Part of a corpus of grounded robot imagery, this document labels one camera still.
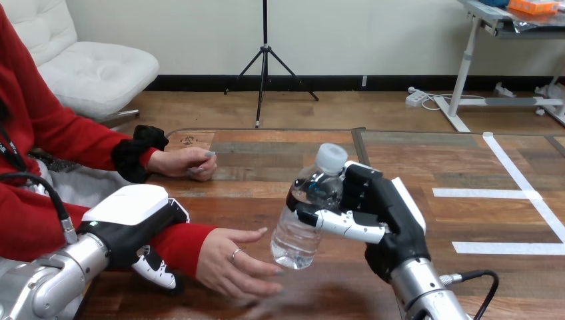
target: silver ring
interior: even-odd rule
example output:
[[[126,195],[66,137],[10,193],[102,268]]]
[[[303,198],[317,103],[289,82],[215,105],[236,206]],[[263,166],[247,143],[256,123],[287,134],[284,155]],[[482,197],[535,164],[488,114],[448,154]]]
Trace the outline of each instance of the silver ring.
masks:
[[[237,249],[236,251],[233,251],[233,254],[231,255],[231,264],[234,264],[235,254],[238,253],[239,251],[241,251],[241,249]]]

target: white cable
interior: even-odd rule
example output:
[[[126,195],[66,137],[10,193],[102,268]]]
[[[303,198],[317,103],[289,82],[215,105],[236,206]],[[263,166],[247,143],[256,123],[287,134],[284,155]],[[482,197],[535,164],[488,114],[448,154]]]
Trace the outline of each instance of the white cable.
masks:
[[[424,91],[422,91],[425,95],[426,95],[426,99],[424,99],[424,101],[422,101],[422,107],[426,110],[430,110],[430,111],[437,111],[440,108],[430,108],[426,106],[426,102],[427,101],[431,101],[433,100],[435,97],[443,97],[446,100],[451,100],[451,97],[453,97],[453,94],[441,94],[441,95],[435,95],[433,93],[426,93]],[[478,95],[461,95],[462,98],[479,98],[479,99],[484,99],[484,97],[478,96]]]

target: lanyard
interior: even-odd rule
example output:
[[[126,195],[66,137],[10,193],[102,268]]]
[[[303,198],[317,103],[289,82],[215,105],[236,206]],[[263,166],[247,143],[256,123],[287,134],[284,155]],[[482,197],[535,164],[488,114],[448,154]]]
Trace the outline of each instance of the lanyard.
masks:
[[[6,140],[6,142],[8,143],[8,146],[11,148],[11,151],[8,150],[8,148],[2,142],[0,142],[0,153],[2,153],[4,155],[4,158],[6,158],[6,160],[16,169],[18,169],[21,172],[26,172],[27,168],[25,166],[25,162],[23,158],[18,153],[16,146],[14,145],[14,142],[10,140],[10,136],[8,136],[8,133],[6,132],[6,130],[4,130],[4,127],[2,126],[1,123],[0,123],[0,133],[4,137],[4,140]]]

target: white armchair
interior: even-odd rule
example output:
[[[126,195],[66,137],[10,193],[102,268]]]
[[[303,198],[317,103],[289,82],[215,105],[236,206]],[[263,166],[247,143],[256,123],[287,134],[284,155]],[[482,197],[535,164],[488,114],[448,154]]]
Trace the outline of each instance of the white armchair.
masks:
[[[138,115],[118,112],[159,71],[147,52],[107,43],[77,42],[65,0],[0,0],[18,36],[57,98],[98,121]]]

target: robotic arm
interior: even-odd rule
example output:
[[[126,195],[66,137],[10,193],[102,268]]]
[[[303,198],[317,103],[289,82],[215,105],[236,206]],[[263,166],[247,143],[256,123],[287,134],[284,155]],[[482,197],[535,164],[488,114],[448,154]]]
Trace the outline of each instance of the robotic arm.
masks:
[[[183,207],[155,185],[132,185],[113,193],[86,212],[78,237],[72,223],[65,228],[61,220],[66,235],[75,233],[66,237],[66,247],[0,277],[0,319],[56,319],[106,269],[132,266],[158,286],[182,291],[179,279],[146,244],[169,225],[188,220]]]
[[[484,273],[438,276],[426,246],[424,217],[400,178],[390,181],[376,169],[349,161],[342,179],[341,211],[304,203],[291,204],[291,210],[316,229],[366,242],[365,259],[394,289],[403,319],[471,319],[446,285]],[[487,296],[475,320],[493,295]]]

